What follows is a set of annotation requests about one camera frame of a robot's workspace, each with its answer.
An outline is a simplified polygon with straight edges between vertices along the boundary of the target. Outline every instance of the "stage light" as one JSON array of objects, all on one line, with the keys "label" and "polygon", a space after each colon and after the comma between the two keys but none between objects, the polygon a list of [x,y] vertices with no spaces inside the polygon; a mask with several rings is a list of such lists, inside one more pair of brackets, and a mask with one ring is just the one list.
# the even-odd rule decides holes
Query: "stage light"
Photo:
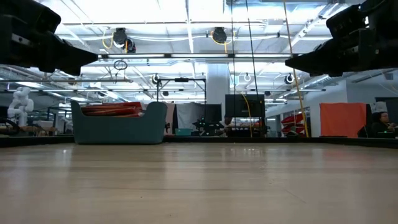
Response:
[{"label": "stage light", "polygon": [[285,76],[285,83],[286,85],[292,84],[294,81],[294,77],[291,73]]}]

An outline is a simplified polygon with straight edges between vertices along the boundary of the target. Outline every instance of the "yellow cable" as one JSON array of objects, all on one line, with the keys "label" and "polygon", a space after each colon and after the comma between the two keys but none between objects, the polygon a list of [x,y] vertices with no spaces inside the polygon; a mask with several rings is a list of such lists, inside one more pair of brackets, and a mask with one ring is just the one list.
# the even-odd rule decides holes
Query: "yellow cable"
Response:
[{"label": "yellow cable", "polygon": [[[290,54],[293,55],[292,39],[290,38],[289,22],[287,20],[286,0],[284,0],[284,9],[285,9],[285,18],[286,18],[287,37],[289,38]],[[306,119],[305,113],[304,113],[303,99],[301,98],[299,82],[297,81],[296,69],[294,69],[294,68],[293,68],[293,74],[294,74],[294,80],[295,80],[295,83],[296,83],[298,99],[300,100],[301,113],[303,114],[305,135],[308,138],[307,119]]]},{"label": "yellow cable", "polygon": [[214,38],[213,38],[213,33],[214,33],[214,31],[211,31],[211,33],[210,33],[211,39],[213,40],[213,42],[216,43],[216,44],[218,44],[218,45],[224,45],[225,53],[227,53],[226,46],[227,46],[228,44],[232,43],[232,41],[234,41],[235,32],[234,32],[234,36],[233,36],[232,40],[229,41],[228,43],[225,42],[225,43],[223,43],[223,44],[217,43],[217,41],[214,40]]},{"label": "yellow cable", "polygon": [[111,45],[109,47],[105,44],[105,39],[102,39],[102,44],[104,45],[104,47],[106,49],[111,49],[112,48],[112,46],[113,46],[113,35],[114,35],[114,32],[112,33]]},{"label": "yellow cable", "polygon": [[247,106],[248,106],[249,120],[250,120],[250,138],[253,138],[253,132],[252,132],[252,130],[251,130],[251,114],[250,114],[249,102],[248,102],[248,99],[246,99],[246,97],[244,96],[244,94],[243,94],[243,93],[241,93],[241,94],[242,94],[242,96],[243,96],[243,98],[244,98],[244,100],[246,101],[246,104],[247,104]]}]

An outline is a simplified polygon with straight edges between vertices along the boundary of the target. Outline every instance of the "orange partition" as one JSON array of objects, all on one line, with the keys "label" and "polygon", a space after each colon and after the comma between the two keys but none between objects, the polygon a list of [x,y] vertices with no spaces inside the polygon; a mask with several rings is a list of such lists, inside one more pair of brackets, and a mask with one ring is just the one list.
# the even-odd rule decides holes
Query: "orange partition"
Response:
[{"label": "orange partition", "polygon": [[364,103],[321,103],[321,136],[357,138],[366,124]]}]

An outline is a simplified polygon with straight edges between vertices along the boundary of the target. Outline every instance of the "spotlight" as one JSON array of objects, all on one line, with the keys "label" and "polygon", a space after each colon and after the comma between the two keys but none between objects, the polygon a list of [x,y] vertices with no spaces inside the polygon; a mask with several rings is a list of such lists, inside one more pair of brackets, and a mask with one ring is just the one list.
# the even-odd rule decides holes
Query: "spotlight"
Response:
[{"label": "spotlight", "polygon": [[244,77],[244,81],[250,82],[250,80],[251,80],[251,77],[250,77],[250,75],[246,72],[246,76]]},{"label": "spotlight", "polygon": [[285,83],[288,84],[292,84],[294,81],[294,77],[291,73],[289,73],[288,75],[285,76]]},{"label": "spotlight", "polygon": [[213,31],[213,40],[219,44],[225,44],[226,42],[226,33],[224,31],[224,27],[216,27]]},{"label": "spotlight", "polygon": [[152,76],[152,84],[157,85],[157,81],[159,80],[159,76],[157,73]]},{"label": "spotlight", "polygon": [[113,42],[115,46],[122,50],[127,48],[128,53],[136,53],[136,44],[127,37],[126,28],[116,28],[116,32],[113,34]]}]

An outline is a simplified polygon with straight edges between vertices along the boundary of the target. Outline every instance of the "white robot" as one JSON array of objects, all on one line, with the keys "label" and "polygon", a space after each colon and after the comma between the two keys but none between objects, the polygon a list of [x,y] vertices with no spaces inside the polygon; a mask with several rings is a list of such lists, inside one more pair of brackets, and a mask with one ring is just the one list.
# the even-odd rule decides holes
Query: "white robot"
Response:
[{"label": "white robot", "polygon": [[8,118],[16,119],[18,117],[18,125],[26,126],[27,124],[27,112],[33,111],[33,100],[29,99],[28,95],[30,93],[30,88],[28,87],[19,87],[17,91],[14,92],[14,99],[12,103],[8,107]]}]

